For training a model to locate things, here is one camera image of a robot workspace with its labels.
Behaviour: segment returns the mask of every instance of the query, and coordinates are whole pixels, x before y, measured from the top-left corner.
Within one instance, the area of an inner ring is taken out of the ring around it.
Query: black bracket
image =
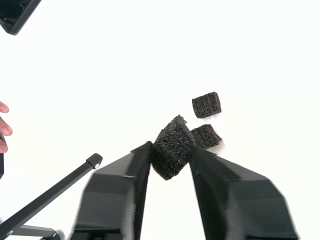
[[[0,224],[0,240],[4,240],[11,235],[43,237],[43,240],[61,240],[60,235],[51,228],[28,226],[24,224],[83,176],[91,170],[96,169],[101,164],[102,159],[103,158],[99,154],[93,154],[84,164]]]

